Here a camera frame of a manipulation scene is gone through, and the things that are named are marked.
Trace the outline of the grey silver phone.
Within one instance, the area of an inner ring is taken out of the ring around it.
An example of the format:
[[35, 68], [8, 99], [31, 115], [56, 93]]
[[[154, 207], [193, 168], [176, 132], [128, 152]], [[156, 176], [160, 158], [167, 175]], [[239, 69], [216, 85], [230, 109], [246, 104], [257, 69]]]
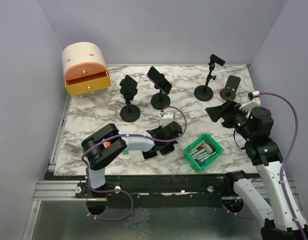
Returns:
[[150, 151], [142, 152], [142, 154], [143, 154], [144, 159], [146, 160], [157, 156], [157, 153], [155, 151], [154, 152], [150, 152]]

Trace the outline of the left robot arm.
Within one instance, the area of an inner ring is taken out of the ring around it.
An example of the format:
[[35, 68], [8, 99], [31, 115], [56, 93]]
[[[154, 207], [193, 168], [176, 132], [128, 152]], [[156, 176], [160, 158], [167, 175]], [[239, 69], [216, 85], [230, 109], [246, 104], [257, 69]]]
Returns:
[[82, 141], [83, 158], [87, 164], [87, 191], [93, 197], [104, 193], [105, 168], [123, 151], [141, 151], [144, 159], [169, 154], [183, 133], [175, 121], [146, 132], [119, 131], [115, 124], [109, 123]]

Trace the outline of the black phone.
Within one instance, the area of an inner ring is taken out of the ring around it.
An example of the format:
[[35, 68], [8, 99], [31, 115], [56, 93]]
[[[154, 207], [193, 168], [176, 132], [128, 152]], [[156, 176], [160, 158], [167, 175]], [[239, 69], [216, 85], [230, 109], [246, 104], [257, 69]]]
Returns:
[[167, 145], [163, 149], [160, 150], [161, 155], [165, 156], [169, 153], [172, 153], [175, 150], [173, 145]]

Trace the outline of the wood base phone stand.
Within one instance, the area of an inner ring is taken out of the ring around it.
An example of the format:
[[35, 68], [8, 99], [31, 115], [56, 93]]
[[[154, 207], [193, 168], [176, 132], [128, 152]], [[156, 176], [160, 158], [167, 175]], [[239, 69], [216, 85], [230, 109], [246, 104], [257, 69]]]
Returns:
[[225, 87], [220, 91], [220, 97], [225, 101], [234, 100], [236, 98], [236, 92], [240, 82], [240, 77], [230, 75], [227, 79]]

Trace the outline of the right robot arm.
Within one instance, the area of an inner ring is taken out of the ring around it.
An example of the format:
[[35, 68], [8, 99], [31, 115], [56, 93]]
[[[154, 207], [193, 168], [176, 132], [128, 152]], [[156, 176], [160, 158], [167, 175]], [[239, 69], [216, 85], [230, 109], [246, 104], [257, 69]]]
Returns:
[[213, 122], [223, 119], [222, 126], [234, 129], [245, 142], [245, 151], [266, 188], [266, 201], [242, 170], [226, 174], [224, 192], [237, 194], [248, 206], [261, 227], [264, 240], [308, 240], [308, 224], [299, 211], [289, 186], [284, 159], [271, 139], [274, 124], [271, 112], [259, 105], [251, 110], [229, 100], [205, 109]]

